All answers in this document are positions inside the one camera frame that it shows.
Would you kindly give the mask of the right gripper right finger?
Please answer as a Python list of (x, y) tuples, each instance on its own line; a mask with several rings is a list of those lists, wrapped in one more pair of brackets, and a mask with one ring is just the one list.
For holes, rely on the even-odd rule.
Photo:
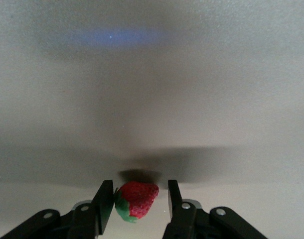
[(182, 199), (177, 180), (168, 180), (171, 221), (162, 239), (268, 239), (228, 207), (209, 213)]

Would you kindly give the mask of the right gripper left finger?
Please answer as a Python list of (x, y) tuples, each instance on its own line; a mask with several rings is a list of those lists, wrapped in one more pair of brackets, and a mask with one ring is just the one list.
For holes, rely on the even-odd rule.
[(91, 201), (79, 202), (63, 216), (54, 209), (39, 211), (0, 239), (98, 239), (113, 206), (113, 181), (105, 180)]

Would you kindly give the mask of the red toy strawberry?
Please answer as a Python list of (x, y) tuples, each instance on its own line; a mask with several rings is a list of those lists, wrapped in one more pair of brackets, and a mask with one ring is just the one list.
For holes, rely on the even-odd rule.
[(136, 223), (147, 215), (158, 194), (156, 184), (128, 182), (114, 192), (115, 209), (125, 222)]

